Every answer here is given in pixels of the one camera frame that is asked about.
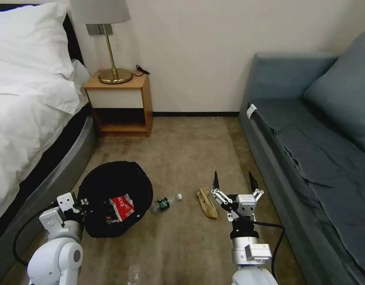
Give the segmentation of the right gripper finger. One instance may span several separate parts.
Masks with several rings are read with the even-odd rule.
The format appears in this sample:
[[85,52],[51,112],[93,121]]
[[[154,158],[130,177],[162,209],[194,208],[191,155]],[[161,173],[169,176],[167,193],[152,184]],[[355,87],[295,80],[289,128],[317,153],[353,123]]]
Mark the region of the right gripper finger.
[[250,182],[250,187],[251,187],[251,190],[252,190],[252,196],[255,198],[256,202],[258,202],[258,200],[264,194],[264,191],[259,189],[258,182],[254,178],[254,176],[252,175],[251,172],[249,172],[249,182]]
[[213,198],[222,208],[232,208],[233,201],[226,194],[224,194],[219,188],[219,179],[217,171],[214,173],[214,180],[212,184],[211,194]]

